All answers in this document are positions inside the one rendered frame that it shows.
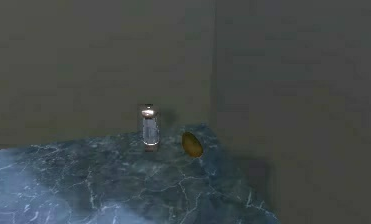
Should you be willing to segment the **glass salt shaker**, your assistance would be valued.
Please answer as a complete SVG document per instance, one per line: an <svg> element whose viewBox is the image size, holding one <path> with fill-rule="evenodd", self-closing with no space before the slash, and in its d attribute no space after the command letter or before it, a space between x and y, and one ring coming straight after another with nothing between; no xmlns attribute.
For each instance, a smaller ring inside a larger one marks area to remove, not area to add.
<svg viewBox="0 0 371 224"><path fill-rule="evenodd" d="M141 104L140 117L141 140L147 152L158 150L160 143L159 111L153 104Z"/></svg>

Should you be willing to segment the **brown potato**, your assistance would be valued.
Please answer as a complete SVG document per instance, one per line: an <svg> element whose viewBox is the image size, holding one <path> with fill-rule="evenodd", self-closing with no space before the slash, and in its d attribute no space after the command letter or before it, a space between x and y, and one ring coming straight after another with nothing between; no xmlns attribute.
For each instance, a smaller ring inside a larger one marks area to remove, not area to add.
<svg viewBox="0 0 371 224"><path fill-rule="evenodd" d="M197 158L203 154L200 141L191 132L184 132L181 140L184 151L191 157Z"/></svg>

